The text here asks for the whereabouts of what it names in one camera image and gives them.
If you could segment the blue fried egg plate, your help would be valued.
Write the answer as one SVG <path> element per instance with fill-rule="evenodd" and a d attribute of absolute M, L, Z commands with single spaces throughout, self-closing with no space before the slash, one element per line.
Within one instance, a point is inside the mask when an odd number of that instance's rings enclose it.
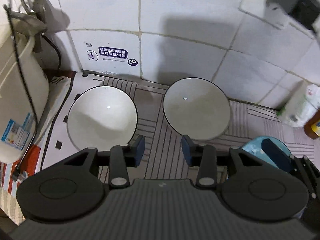
<path fill-rule="evenodd" d="M 256 137 L 249 142 L 245 143 L 241 148 L 256 156 L 257 158 L 269 163 L 270 165 L 277 167 L 277 165 L 273 162 L 273 160 L 267 156 L 267 154 L 262 150 L 261 143 L 264 139 L 270 139 L 277 147 L 279 147 L 280 150 L 282 150 L 288 157 L 291 155 L 291 152 L 289 148 L 280 140 L 274 137 L 269 136 L 259 136 Z"/>

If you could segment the white bowl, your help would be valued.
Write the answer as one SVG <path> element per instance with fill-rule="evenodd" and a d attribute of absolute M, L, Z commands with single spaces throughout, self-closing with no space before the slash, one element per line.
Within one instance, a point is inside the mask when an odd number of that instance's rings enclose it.
<path fill-rule="evenodd" d="M 220 136 L 228 128 L 232 115 L 225 93 L 198 77 L 174 82 L 164 94 L 162 108 L 172 130 L 199 141 Z"/>
<path fill-rule="evenodd" d="M 67 132 L 78 150 L 96 147 L 109 151 L 127 145 L 135 135 L 137 108 L 124 91 L 98 86 L 82 93 L 68 113 Z"/>

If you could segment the grey striped counter mat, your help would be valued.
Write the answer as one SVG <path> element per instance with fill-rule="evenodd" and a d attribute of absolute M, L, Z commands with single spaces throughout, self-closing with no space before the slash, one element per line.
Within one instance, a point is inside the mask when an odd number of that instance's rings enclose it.
<path fill-rule="evenodd" d="M 125 91 L 134 100 L 138 111 L 137 134 L 145 137 L 145 152 L 138 168 L 129 171 L 130 178 L 180 179 L 195 178 L 196 170 L 186 164 L 181 150 L 181 137 L 168 126 L 162 112 L 165 85 L 133 82 L 90 72 L 70 75 L 71 83 L 62 98 L 54 120 L 44 136 L 37 169 L 45 169 L 76 152 L 68 133 L 69 110 L 75 100 L 88 89 L 108 85 Z M 231 101 L 231 122 L 228 129 L 210 141 L 216 149 L 226 151 L 242 146 L 259 136 L 282 141 L 296 157 L 308 157 L 319 165 L 319 141 L 310 139 L 302 128 L 292 128 L 279 121 L 274 110 Z"/>

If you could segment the yellow label oil bottle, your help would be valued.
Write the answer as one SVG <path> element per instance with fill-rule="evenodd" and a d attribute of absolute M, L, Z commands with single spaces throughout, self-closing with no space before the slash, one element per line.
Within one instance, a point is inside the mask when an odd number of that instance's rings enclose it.
<path fill-rule="evenodd" d="M 319 138 L 319 120 L 320 110 L 304 125 L 305 134 L 313 140 Z"/>

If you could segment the white plastic salt bag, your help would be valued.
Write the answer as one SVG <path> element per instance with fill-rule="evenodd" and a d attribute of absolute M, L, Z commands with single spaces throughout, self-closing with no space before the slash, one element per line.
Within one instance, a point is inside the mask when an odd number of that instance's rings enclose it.
<path fill-rule="evenodd" d="M 319 86 L 303 81 L 278 112 L 278 119 L 293 128 L 303 127 L 319 109 Z"/>

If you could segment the black plug adapter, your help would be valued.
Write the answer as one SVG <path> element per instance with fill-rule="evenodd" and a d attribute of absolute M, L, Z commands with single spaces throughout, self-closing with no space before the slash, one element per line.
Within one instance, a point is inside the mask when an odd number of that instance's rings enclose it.
<path fill-rule="evenodd" d="M 316 33 L 313 24 L 319 17 L 318 0 L 298 0 L 289 12 L 289 16 L 303 27 Z"/>

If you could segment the metal gas valve pipe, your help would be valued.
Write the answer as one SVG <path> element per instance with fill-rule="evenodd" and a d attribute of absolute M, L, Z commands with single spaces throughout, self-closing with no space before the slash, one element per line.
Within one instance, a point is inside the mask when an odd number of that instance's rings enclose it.
<path fill-rule="evenodd" d="M 22 8 L 31 16 L 31 25 L 38 29 L 35 34 L 35 48 L 33 52 L 42 51 L 42 40 L 45 40 L 57 53 L 57 46 L 47 36 L 47 31 L 61 31 L 66 27 L 64 14 L 55 9 L 49 0 L 20 0 Z"/>

